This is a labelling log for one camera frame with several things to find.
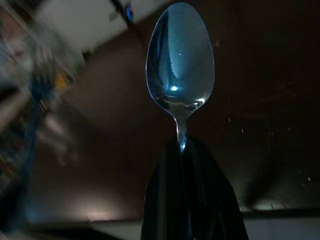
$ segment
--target spoon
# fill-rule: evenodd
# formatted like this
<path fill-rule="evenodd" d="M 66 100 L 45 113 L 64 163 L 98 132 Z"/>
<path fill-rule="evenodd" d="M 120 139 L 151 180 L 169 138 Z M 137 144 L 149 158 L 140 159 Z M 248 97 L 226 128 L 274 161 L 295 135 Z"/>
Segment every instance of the spoon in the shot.
<path fill-rule="evenodd" d="M 160 16 L 149 43 L 145 71 L 152 99 L 175 120 L 183 153 L 188 117 L 209 99 L 215 82 L 210 37 L 191 5 L 175 3 Z"/>

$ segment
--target ceiling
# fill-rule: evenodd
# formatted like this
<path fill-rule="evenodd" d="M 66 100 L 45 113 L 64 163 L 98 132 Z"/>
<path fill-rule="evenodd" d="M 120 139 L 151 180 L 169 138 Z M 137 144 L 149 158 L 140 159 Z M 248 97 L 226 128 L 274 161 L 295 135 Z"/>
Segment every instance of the ceiling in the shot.
<path fill-rule="evenodd" d="M 122 0 L 131 3 L 134 22 L 150 15 L 170 0 Z M 115 8 L 109 0 L 47 0 L 36 19 L 54 27 L 79 50 L 94 49 L 127 29 L 120 15 L 110 19 Z"/>

